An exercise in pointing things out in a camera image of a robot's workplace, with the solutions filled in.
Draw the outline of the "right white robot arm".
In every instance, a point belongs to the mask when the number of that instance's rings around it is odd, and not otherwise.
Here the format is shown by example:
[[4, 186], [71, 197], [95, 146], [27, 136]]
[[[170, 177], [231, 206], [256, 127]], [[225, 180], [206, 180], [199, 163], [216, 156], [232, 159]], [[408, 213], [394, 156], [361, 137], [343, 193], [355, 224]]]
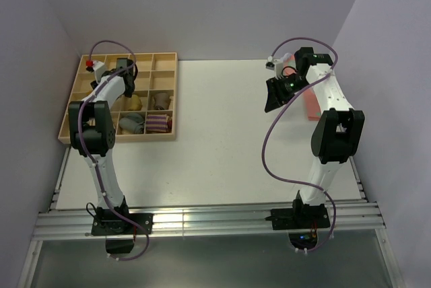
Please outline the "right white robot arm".
[[329, 200], [327, 194], [336, 173], [347, 160], [356, 154], [365, 122], [363, 111], [349, 103], [334, 72], [338, 56], [316, 53], [311, 47], [302, 47], [294, 53], [295, 65], [287, 74], [282, 59], [269, 57], [266, 69], [274, 77], [266, 81], [266, 113], [281, 108], [286, 111], [307, 90], [316, 96], [320, 118], [310, 139], [314, 156], [308, 179], [301, 182], [299, 192], [302, 205], [295, 207], [292, 221], [298, 227], [308, 226], [315, 217], [311, 206]]

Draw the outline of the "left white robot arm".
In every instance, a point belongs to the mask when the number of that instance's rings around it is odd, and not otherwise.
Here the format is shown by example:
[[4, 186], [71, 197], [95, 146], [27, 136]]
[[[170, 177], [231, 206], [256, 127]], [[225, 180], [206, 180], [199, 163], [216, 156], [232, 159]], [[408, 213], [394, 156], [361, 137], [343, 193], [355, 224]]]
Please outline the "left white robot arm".
[[114, 170], [116, 131], [110, 109], [120, 97], [133, 95], [137, 67], [127, 57], [118, 58], [111, 70], [102, 61], [87, 61], [86, 65], [95, 80], [86, 97], [68, 105], [70, 142], [85, 159], [93, 177], [98, 195], [97, 217], [109, 215], [107, 226], [115, 233], [125, 233], [131, 216]]

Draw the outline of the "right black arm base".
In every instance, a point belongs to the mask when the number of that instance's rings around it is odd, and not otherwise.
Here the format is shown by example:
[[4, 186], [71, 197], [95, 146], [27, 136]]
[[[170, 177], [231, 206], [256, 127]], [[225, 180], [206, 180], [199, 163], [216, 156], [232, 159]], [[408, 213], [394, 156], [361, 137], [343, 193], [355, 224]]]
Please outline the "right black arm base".
[[295, 251], [307, 253], [319, 243], [319, 229], [330, 229], [331, 223], [324, 204], [310, 206], [295, 199], [290, 208], [272, 209], [266, 216], [274, 231], [288, 231]]

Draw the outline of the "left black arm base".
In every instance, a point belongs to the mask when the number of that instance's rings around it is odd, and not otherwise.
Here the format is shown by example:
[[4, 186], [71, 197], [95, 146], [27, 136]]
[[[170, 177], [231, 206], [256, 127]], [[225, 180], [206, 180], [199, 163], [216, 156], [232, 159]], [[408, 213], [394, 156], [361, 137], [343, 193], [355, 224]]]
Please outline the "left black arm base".
[[130, 213], [126, 202], [115, 211], [131, 220], [133, 224], [116, 216], [110, 209], [86, 204], [86, 211], [92, 217], [91, 236], [106, 237], [105, 248], [110, 255], [126, 255], [135, 247], [137, 235], [149, 235], [152, 232], [152, 213]]

